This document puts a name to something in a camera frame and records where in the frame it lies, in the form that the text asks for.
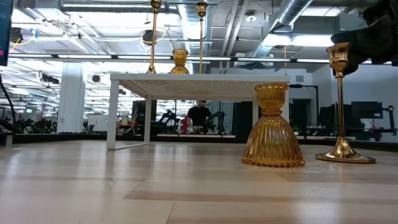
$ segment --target gold candlestick holder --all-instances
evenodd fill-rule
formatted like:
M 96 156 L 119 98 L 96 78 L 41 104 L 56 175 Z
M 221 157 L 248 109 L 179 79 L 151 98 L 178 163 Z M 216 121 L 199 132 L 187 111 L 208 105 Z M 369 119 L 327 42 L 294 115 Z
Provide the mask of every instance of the gold candlestick holder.
M 189 74 L 187 68 L 185 68 L 185 62 L 187 61 L 188 51 L 184 49 L 173 50 L 173 58 L 175 62 L 174 68 L 170 71 L 170 74 Z
M 200 61 L 199 61 L 199 73 L 202 74 L 202 61 L 203 61 L 203 18 L 206 16 L 207 3 L 198 2 L 198 16 L 200 17 Z
M 147 73 L 155 74 L 156 71 L 154 67 L 154 57 L 155 57 L 155 42 L 156 42 L 156 17 L 157 17 L 157 11 L 162 5 L 162 0 L 151 0 L 150 5 L 154 10 L 154 25 L 152 28 L 152 47 L 150 48 L 150 65 Z
M 351 43 L 339 43 L 331 47 L 328 47 L 326 51 L 329 54 L 330 67 L 335 70 L 337 79 L 337 92 L 338 92 L 338 132 L 339 137 L 335 147 L 328 153 L 317 154 L 315 158 L 324 161 L 335 161 L 335 162 L 352 162 L 352 163 L 363 163 L 372 164 L 376 162 L 376 159 L 368 156 L 362 156 L 354 151 L 349 146 L 348 140 L 345 137 L 344 129 L 344 103 L 343 103 L 343 71 L 349 65 L 348 53 L 351 48 Z
M 293 129 L 280 116 L 288 88 L 285 83 L 264 83 L 255 87 L 262 117 L 251 130 L 242 158 L 243 163 L 263 167 L 305 165 Z

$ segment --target ribbed glass vase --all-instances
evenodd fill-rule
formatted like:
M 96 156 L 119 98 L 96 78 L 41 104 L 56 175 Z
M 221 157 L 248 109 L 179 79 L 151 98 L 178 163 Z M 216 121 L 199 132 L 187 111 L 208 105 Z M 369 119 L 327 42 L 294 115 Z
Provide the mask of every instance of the ribbed glass vase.
M 170 71 L 170 74 L 189 74 L 187 68 L 185 68 L 185 62 L 187 61 L 188 51 L 184 49 L 173 50 L 173 57 L 175 66 Z
M 264 83 L 255 87 L 262 117 L 254 125 L 242 162 L 263 167 L 305 165 L 299 142 L 289 123 L 281 117 L 285 104 L 285 83 Z

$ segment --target white column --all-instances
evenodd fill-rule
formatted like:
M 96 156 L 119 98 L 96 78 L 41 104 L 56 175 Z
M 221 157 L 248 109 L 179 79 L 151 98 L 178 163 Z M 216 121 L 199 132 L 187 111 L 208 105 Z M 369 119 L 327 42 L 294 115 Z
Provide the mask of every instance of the white column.
M 145 131 L 144 131 L 144 143 L 150 141 L 150 114 L 152 109 L 152 97 L 147 96 L 145 102 Z
M 253 121 L 253 126 L 259 119 L 259 102 L 257 100 L 257 95 L 253 97 L 252 101 L 252 121 Z
M 111 80 L 111 96 L 109 98 L 108 132 L 106 148 L 116 149 L 116 123 L 118 122 L 119 80 Z
M 83 131 L 86 77 L 82 63 L 63 63 L 57 133 Z
M 289 122 L 289 90 L 286 90 L 285 94 L 285 104 L 282 107 L 282 114 L 281 116 L 285 118 L 287 122 Z

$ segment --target desk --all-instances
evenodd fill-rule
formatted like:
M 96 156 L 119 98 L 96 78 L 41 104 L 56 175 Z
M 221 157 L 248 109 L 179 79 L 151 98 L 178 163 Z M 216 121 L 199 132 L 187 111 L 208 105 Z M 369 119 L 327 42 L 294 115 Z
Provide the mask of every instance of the desk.
M 264 82 L 290 81 L 289 76 L 278 75 L 172 75 L 172 74 L 111 74 L 109 123 L 106 148 L 110 150 L 148 144 L 150 141 L 150 111 L 152 100 L 224 100 L 252 101 L 253 125 L 258 120 L 258 103 L 254 87 Z M 116 123 L 119 85 L 146 99 L 144 142 L 116 148 Z M 289 118 L 289 104 L 282 107 L 282 116 Z

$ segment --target fluorescent light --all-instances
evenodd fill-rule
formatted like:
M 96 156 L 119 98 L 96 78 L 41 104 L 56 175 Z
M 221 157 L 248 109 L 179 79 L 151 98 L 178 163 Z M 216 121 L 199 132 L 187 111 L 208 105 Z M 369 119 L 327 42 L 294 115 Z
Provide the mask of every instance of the fluorescent light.
M 363 65 L 372 65 L 372 61 L 368 60 L 368 61 L 364 61 L 362 62 Z M 380 64 L 380 65 L 391 65 L 391 62 L 386 62 L 384 64 Z
M 200 60 L 200 57 L 196 56 L 188 56 L 187 60 Z M 208 60 L 208 61 L 230 61 L 230 57 L 203 57 L 203 60 Z
M 58 55 L 60 58 L 112 59 L 110 55 Z
M 46 54 L 9 54 L 12 58 L 52 58 L 51 55 Z
M 149 60 L 150 55 L 119 55 L 119 59 Z M 155 60 L 171 60 L 171 56 L 155 56 Z
M 137 4 L 64 4 L 63 7 L 150 8 L 151 6 L 143 6 Z
M 330 47 L 333 42 L 330 35 L 297 35 L 292 40 L 294 46 L 304 47 Z
M 328 59 L 297 59 L 297 62 L 302 63 L 329 63 Z
M 240 62 L 290 62 L 289 58 L 238 58 Z
M 267 37 L 262 41 L 262 44 L 267 46 L 287 46 L 292 44 L 292 41 L 290 40 L 290 37 L 286 35 L 268 34 Z

